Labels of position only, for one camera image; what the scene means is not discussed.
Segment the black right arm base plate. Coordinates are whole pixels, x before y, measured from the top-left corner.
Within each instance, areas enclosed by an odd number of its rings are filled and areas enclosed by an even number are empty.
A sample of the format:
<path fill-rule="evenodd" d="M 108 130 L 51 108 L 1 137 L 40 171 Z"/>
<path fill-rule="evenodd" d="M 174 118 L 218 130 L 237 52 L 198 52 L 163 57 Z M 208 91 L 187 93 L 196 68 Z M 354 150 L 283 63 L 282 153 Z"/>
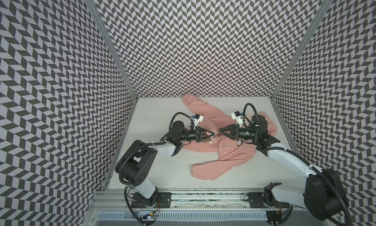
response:
<path fill-rule="evenodd" d="M 268 206 L 263 199 L 263 193 L 261 192 L 248 192 L 243 201 L 248 203 L 250 208 L 270 208 L 270 209 L 288 209 L 290 204 L 288 203 L 273 203 L 272 206 Z"/>

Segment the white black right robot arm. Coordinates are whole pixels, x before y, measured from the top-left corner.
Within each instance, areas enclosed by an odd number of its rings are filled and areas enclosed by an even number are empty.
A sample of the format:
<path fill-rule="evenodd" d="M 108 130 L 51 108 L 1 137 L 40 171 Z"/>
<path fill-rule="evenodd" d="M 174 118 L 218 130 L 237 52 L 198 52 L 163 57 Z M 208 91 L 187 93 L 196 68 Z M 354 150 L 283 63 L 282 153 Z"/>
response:
<path fill-rule="evenodd" d="M 343 212 L 343 225 L 351 224 L 349 203 L 339 174 L 333 169 L 313 165 L 287 149 L 269 134 L 264 116 L 254 115 L 249 125 L 232 124 L 221 128 L 219 132 L 231 140 L 250 140 L 259 152 L 280 163 L 304 184 L 303 187 L 295 187 L 279 182 L 270 183 L 263 191 L 265 206 L 275 207 L 279 203 L 298 206 L 308 210 L 316 219 L 330 220 L 338 226 L 341 222 L 333 216 Z"/>

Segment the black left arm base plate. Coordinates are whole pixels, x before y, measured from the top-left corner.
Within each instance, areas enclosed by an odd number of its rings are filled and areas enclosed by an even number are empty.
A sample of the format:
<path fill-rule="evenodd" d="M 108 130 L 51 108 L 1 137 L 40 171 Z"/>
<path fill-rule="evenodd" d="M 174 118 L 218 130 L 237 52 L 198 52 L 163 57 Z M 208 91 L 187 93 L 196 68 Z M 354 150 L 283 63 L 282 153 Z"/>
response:
<path fill-rule="evenodd" d="M 149 199 L 145 198 L 140 193 L 136 192 L 133 195 L 131 207 L 132 208 L 170 208 L 171 192 L 156 192 Z"/>

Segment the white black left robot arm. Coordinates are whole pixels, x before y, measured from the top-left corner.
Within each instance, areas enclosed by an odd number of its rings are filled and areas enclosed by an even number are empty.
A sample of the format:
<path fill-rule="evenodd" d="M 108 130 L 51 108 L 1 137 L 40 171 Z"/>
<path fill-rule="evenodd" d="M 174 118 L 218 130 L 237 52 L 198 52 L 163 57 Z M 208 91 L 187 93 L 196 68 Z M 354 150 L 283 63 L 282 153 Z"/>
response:
<path fill-rule="evenodd" d="M 136 140 L 119 159 L 115 172 L 126 187 L 134 187 L 132 207 L 152 208 L 158 205 L 160 193 L 148 178 L 153 162 L 158 158 L 173 157 L 184 146 L 184 142 L 204 142 L 214 137 L 215 132 L 195 126 L 186 129 L 182 121 L 173 122 L 159 142 L 145 143 Z"/>

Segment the pink Snoopy zip jacket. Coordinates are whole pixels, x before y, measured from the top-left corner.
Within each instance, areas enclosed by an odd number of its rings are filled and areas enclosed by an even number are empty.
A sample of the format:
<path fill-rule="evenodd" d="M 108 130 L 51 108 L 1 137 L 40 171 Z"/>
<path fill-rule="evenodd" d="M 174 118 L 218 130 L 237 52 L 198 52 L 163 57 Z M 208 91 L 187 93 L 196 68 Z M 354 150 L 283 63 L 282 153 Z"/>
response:
<path fill-rule="evenodd" d="M 191 112 L 204 117 L 200 124 L 202 128 L 215 132 L 215 137 L 212 140 L 200 143 L 193 141 L 186 143 L 184 148 L 193 152 L 219 154 L 217 161 L 193 165 L 191 168 L 193 177 L 214 181 L 234 166 L 239 166 L 252 159 L 256 153 L 254 145 L 239 143 L 219 132 L 220 128 L 236 123 L 231 116 L 194 95 L 185 95 L 182 101 Z"/>

